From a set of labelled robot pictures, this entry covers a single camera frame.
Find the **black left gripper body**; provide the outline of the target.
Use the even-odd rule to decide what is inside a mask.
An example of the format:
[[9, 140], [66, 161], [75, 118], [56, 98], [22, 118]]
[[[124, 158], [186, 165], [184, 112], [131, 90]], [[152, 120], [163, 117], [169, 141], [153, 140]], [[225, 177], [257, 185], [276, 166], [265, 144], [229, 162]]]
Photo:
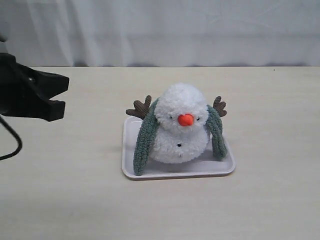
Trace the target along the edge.
[[9, 53], [0, 55], [0, 114], [8, 117], [30, 118], [28, 105], [29, 85], [33, 81], [33, 70], [17, 62]]

